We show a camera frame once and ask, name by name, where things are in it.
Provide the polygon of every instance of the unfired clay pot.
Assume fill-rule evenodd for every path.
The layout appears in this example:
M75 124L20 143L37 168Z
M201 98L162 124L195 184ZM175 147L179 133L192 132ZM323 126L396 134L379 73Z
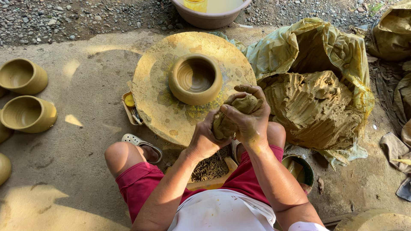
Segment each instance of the unfired clay pot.
M12 173L12 163L3 153L0 153L0 185L2 185Z
M223 78L217 63L203 54L183 55L170 69L170 90L186 104L203 105L213 101L222 85Z
M6 126L4 126L2 123L0 123L0 143L3 143L3 141L7 140L11 134L13 134L14 130L10 129Z
M177 8L178 13L188 23L203 29L217 29L230 24L250 3L251 0L245 0L243 4L231 11L219 14L210 14L194 11L185 7L178 0L171 0Z
M57 110L50 102L29 95L10 100L0 112L4 126L28 133L46 131L56 119Z
M24 58L10 60L0 67L0 87L23 95L42 91L48 83L46 71Z

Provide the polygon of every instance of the pot opening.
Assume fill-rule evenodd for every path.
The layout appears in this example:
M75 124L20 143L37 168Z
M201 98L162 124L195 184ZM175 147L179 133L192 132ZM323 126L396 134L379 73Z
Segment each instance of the pot opening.
M36 122L42 113L42 106L36 99L22 97L10 102L3 110L4 123L20 129Z
M34 74L33 66L26 60L14 60L0 69L0 84L6 88L25 85Z
M200 93L211 87L215 71L211 63L201 58L184 61L177 71L177 82L188 92Z

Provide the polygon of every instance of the concrete floor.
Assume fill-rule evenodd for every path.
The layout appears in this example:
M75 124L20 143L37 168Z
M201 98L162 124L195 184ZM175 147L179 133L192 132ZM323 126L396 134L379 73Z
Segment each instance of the concrete floor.
M267 34L261 28L225 33L246 45ZM54 103L59 115L48 131L15 132L0 145L13 164L10 179L0 187L1 230L128 230L127 207L106 169L104 150L123 134L133 133L163 149L161 168L174 162L180 148L155 139L145 126L131 125L121 103L141 54L167 35L139 30L1 49L0 64L28 58L48 72L48 86L35 96ZM16 96L7 94L0 106ZM325 182L323 195L317 184L309 195L321 218L350 212L350 199L356 209L376 207L411 215L411 203L395 195L405 175L388 164L379 148L381 136L391 130L377 102L363 141L367 159L333 171L321 157L308 157Z

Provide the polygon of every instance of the clay-covered hand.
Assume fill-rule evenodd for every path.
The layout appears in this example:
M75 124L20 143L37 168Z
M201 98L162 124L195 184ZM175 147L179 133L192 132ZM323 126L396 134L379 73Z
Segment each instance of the clay-covered hand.
M197 162L209 158L231 142L231 139L217 140L211 132L212 119L217 112L210 111L203 122L196 124L193 138L185 150L186 155Z
M263 90L259 86L237 85L234 87L240 93L234 94L226 101L227 104L221 105L220 110L238 125L239 131L236 132L238 141L251 148L260 145L268 145L267 125L270 115L270 106L267 104ZM252 94L257 99L262 99L262 105L253 113L246 115L230 106L237 98L244 98L247 94Z

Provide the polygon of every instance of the knee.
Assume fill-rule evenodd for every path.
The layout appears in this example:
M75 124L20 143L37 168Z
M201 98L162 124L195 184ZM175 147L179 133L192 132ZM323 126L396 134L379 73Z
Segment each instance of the knee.
M118 161L122 158L127 158L129 145L132 144L123 141L110 145L104 152L104 158L106 159L107 164Z
M286 139L284 127L276 122L268 122L267 139L269 144L284 148Z

